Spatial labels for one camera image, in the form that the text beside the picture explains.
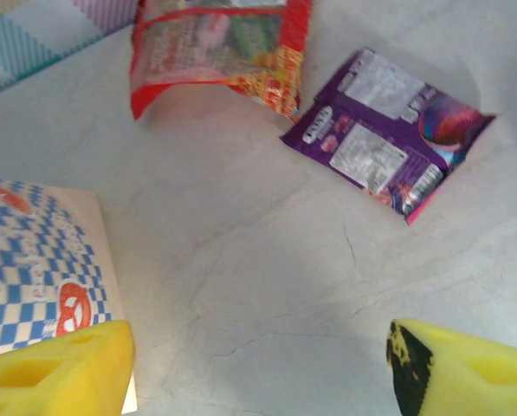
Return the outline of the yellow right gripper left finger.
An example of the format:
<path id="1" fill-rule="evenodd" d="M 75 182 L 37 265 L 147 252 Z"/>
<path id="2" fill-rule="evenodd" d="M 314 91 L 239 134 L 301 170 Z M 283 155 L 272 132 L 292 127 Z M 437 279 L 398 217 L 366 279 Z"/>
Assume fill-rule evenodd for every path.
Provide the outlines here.
<path id="1" fill-rule="evenodd" d="M 0 416 L 121 416 L 134 359 L 126 320 L 0 354 Z"/>

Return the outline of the red-edged clear snack bag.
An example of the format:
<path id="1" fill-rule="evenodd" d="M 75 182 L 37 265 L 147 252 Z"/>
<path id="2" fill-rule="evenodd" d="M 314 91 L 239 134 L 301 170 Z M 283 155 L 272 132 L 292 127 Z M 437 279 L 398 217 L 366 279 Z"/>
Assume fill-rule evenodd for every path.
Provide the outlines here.
<path id="1" fill-rule="evenodd" d="M 134 119 L 168 88 L 217 84 L 294 119 L 314 0 L 139 0 Z"/>

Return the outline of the blue checkered paper bag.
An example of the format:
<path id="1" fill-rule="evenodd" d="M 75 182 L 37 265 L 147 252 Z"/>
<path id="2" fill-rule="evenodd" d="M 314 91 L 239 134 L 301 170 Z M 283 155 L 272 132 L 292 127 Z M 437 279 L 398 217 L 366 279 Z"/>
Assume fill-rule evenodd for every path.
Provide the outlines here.
<path id="1" fill-rule="evenodd" d="M 92 192 L 0 179 L 0 354 L 126 320 Z M 138 408 L 134 377 L 121 416 Z"/>

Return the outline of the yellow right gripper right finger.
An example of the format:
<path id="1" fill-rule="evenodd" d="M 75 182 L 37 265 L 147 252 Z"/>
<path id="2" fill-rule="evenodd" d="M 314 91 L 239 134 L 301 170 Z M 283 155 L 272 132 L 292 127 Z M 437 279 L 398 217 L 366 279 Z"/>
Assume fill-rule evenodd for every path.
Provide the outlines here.
<path id="1" fill-rule="evenodd" d="M 386 359 L 402 416 L 517 416 L 517 348 L 394 319 Z"/>

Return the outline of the purple snack bag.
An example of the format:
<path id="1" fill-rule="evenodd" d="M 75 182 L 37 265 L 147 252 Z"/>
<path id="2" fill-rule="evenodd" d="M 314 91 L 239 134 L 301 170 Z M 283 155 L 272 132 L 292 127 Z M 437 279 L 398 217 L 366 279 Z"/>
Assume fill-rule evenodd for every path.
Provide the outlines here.
<path id="1" fill-rule="evenodd" d="M 412 224 L 494 118 L 362 48 L 281 141 Z"/>

